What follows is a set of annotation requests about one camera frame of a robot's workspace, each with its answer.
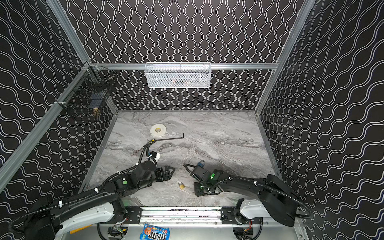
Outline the blue padlock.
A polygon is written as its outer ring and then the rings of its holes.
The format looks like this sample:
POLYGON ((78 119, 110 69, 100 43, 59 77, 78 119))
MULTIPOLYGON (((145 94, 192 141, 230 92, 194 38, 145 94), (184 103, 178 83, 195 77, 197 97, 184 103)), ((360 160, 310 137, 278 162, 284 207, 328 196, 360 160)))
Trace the blue padlock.
POLYGON ((201 160, 200 162, 198 162, 198 166, 200 166, 201 168, 203 168, 205 166, 205 161, 204 160, 201 160))

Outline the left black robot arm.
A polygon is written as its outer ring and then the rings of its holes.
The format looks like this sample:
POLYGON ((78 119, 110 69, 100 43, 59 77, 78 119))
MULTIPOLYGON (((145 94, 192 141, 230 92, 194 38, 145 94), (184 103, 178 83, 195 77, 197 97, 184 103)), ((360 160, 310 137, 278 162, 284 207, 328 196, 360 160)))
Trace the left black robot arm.
POLYGON ((158 153, 150 151, 152 144, 144 145, 133 167, 116 172, 91 190, 61 200, 39 199, 27 214, 10 221, 8 230, 27 240, 53 240, 65 229, 66 221, 76 223, 74 217, 81 214, 92 224, 123 224, 129 214, 122 199, 170 180, 175 172, 173 167, 158 166, 158 153))

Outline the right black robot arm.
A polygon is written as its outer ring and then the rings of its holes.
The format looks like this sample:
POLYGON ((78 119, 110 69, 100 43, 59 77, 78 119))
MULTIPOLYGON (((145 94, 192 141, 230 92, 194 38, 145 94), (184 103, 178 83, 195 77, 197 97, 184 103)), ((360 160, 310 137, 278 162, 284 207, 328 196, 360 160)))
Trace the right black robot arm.
POLYGON ((192 178, 197 197, 218 196, 221 193, 236 193, 241 198, 233 211, 223 214, 222 221, 227 224, 252 224, 254 219, 272 218, 281 225, 292 227, 297 218, 311 219, 314 212, 311 207, 299 200, 294 191, 275 175, 266 178, 246 178, 229 174, 221 170, 209 172, 204 165, 184 164, 192 178))

